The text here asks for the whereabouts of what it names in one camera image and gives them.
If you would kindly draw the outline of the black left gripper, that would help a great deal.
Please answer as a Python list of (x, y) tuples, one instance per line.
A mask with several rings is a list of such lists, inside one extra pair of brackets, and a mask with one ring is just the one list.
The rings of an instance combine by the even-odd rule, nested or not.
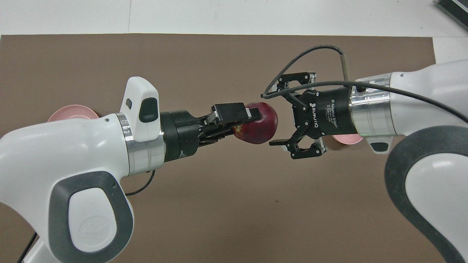
[(259, 108), (248, 108), (244, 103), (215, 104), (211, 114), (199, 118), (186, 110), (165, 111), (160, 114), (165, 143), (165, 162), (192, 156), (199, 147), (210, 145), (233, 135), (234, 126), (262, 118)]

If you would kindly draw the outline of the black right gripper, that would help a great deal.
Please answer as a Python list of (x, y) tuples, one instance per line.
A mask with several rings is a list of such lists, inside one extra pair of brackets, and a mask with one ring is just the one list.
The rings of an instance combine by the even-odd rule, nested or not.
[[(276, 91), (289, 88), (289, 82), (300, 85), (315, 82), (316, 72), (284, 74), (279, 77)], [(290, 92), (281, 95), (292, 104), (296, 131), (289, 139), (272, 140), (269, 145), (286, 149), (292, 159), (322, 156), (327, 151), (324, 135), (356, 134), (349, 107), (351, 90), (341, 87), (327, 91), (306, 90), (302, 95)], [(299, 142), (308, 136), (314, 140), (309, 148), (301, 148)]]

